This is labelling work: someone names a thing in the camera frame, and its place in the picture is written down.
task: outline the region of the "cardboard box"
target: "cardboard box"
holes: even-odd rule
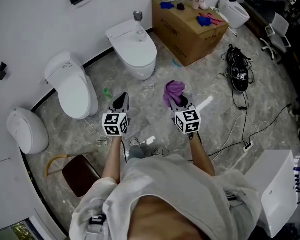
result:
[[[180,2],[185,10],[177,9]],[[228,29],[226,21],[201,26],[197,20],[199,13],[211,13],[214,19],[223,19],[211,9],[194,10],[191,0],[172,2],[175,7],[171,9],[161,9],[160,3],[152,0],[153,31],[184,66],[211,54]]]

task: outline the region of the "white t-shirt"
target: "white t-shirt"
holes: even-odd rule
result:
[[[226,193],[242,191],[249,199],[254,227],[261,213],[258,192],[238,170],[211,177],[181,156],[133,158],[121,183],[98,180],[74,210],[71,240],[126,240],[138,201],[155,196],[166,201],[211,240],[237,240],[238,229]],[[106,215],[99,234],[87,233],[92,216]]]

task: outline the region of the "green object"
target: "green object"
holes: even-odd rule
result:
[[[112,98],[113,98],[112,93],[111,93],[107,88],[104,88],[104,94],[105,94],[105,96],[107,96],[109,99],[112,99]]]

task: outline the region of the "bottle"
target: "bottle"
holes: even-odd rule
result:
[[[111,93],[107,88],[104,88],[104,94],[105,94],[105,96],[107,96],[109,99],[112,99],[112,98],[113,98],[112,93]]]
[[[193,0],[192,1],[192,8],[195,9],[195,10],[198,10],[199,9],[199,6],[201,4],[201,1],[202,0]]]

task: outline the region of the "white toilet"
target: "white toilet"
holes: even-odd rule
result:
[[[157,48],[148,33],[145,33],[145,41],[137,40],[138,28],[139,23],[131,19],[110,28],[105,34],[130,75],[146,80],[155,71]]]
[[[240,28],[250,19],[237,0],[220,0],[219,11],[229,20],[229,26],[233,29]]]
[[[10,113],[6,127],[25,154],[40,153],[49,144],[44,123],[36,114],[24,108],[15,108]]]
[[[70,52],[56,55],[46,66],[44,77],[58,92],[60,105],[69,117],[80,120],[97,113],[95,88]]]
[[[262,211],[258,226],[274,238],[297,209],[298,194],[291,150],[265,150],[245,174],[260,193]]]

